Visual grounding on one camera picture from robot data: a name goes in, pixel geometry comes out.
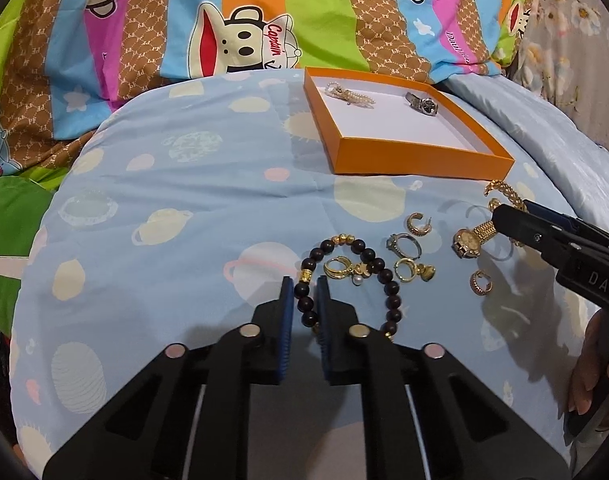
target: silver ring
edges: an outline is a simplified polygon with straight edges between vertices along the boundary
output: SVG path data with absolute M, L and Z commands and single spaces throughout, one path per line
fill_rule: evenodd
M 411 108 L 417 110 L 424 115 L 428 116 L 436 116 L 438 105 L 437 103 L 431 99 L 431 97 L 427 97 L 425 99 L 419 98 L 417 95 L 412 94 L 411 92 L 407 92 L 406 99 L 411 104 Z
M 403 250 L 399 248 L 399 239 L 406 238 L 407 240 L 411 240 L 417 249 L 417 256 L 409 256 Z M 420 246 L 419 241 L 415 240 L 415 237 L 408 233 L 400 233 L 397 235 L 391 235 L 388 240 L 386 240 L 386 248 L 393 253 L 397 254 L 400 258 L 408 258 L 409 260 L 417 260 L 420 256 L 422 256 L 422 247 Z

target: metal rivet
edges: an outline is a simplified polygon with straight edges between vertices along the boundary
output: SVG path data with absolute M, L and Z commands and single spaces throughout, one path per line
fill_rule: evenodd
M 440 359 L 444 357 L 446 350 L 442 345 L 438 345 L 438 343 L 431 343 L 425 346 L 425 354 L 431 359 Z
M 240 327 L 240 335 L 243 337 L 255 337 L 260 334 L 260 327 L 253 323 L 248 323 Z
M 348 329 L 348 333 L 353 337 L 366 337 L 369 335 L 369 327 L 366 325 L 353 325 Z
M 169 345 L 164 349 L 164 354 L 169 359 L 177 359 L 178 357 L 182 357 L 186 351 L 187 349 L 184 347 L 184 345 L 174 343 L 173 345 Z

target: pink stripe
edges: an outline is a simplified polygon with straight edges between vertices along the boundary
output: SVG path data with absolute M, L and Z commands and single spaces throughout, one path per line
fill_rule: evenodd
M 115 0 L 116 10 L 104 18 L 99 18 L 89 9 L 84 11 L 89 49 L 100 82 L 100 96 L 108 101 L 112 112 L 124 104 L 118 100 L 118 74 L 127 2 Z
M 475 65 L 478 59 L 467 45 L 458 25 L 459 4 L 460 0 L 433 0 L 433 12 L 442 23 L 440 43 L 455 55 L 457 64 L 463 65 L 462 69 L 465 73 L 478 72 L 478 66 Z

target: dark brown bead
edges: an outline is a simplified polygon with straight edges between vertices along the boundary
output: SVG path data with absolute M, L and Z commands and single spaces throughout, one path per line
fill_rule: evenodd
M 387 321 L 393 321 L 394 323 L 399 323 L 400 319 L 402 319 L 402 313 L 397 308 L 393 308 L 392 310 L 387 311 L 387 313 L 386 313 Z
M 298 310 L 300 312 L 309 312 L 310 310 L 313 310 L 313 300 L 308 296 L 300 298 L 298 300 Z
M 396 332 L 398 332 L 398 325 L 393 321 L 387 321 L 380 327 L 380 330 L 385 334 L 388 332 L 389 334 L 394 335 Z
M 313 258 L 305 258 L 302 260 L 302 264 L 300 265 L 300 269 L 305 270 L 315 270 L 315 260 Z
M 371 274 L 378 274 L 384 267 L 386 267 L 386 264 L 382 258 L 374 259 L 369 265 L 371 266 L 369 269 Z
M 375 259 L 375 251 L 372 248 L 367 247 L 364 251 L 360 253 L 360 259 L 365 264 L 372 262 Z
M 386 308 L 399 308 L 399 306 L 401 304 L 402 304 L 402 299 L 397 294 L 394 294 L 393 296 L 389 296 L 386 299 Z
M 318 322 L 318 314 L 314 310 L 309 310 L 302 314 L 302 324 L 305 327 L 312 328 Z
M 335 249 L 335 243 L 333 243 L 331 240 L 322 240 L 319 248 L 324 251 L 324 254 L 331 254 Z
M 296 283 L 296 286 L 294 286 L 294 295 L 296 295 L 296 298 L 303 298 L 305 296 L 308 296 L 309 284 L 304 282 Z
M 391 269 L 382 269 L 378 274 L 380 283 L 389 283 L 393 279 L 393 271 Z
M 324 251 L 319 247 L 316 247 L 315 249 L 311 249 L 309 257 L 313 258 L 313 260 L 315 260 L 316 262 L 321 262 L 322 258 L 324 258 Z
M 351 252 L 353 254 L 360 254 L 365 249 L 366 244 L 364 243 L 364 240 L 361 240 L 360 238 L 356 238 L 351 244 Z
M 398 282 L 389 282 L 384 285 L 384 293 L 387 296 L 394 296 L 399 292 L 399 283 Z

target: white star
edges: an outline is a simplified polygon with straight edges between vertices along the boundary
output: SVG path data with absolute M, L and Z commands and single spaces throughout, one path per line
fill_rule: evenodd
M 62 97 L 64 97 L 67 103 L 66 110 L 68 113 L 75 112 L 75 110 L 85 112 L 87 110 L 87 101 L 91 98 L 89 94 L 82 91 L 80 85 L 76 86 L 73 92 L 67 92 Z
M 415 25 L 415 28 L 417 28 L 417 33 L 419 35 L 426 36 L 427 34 L 431 34 L 431 36 L 435 36 L 433 30 L 431 30 L 431 25 L 422 23 L 419 18 L 413 22 L 413 25 Z

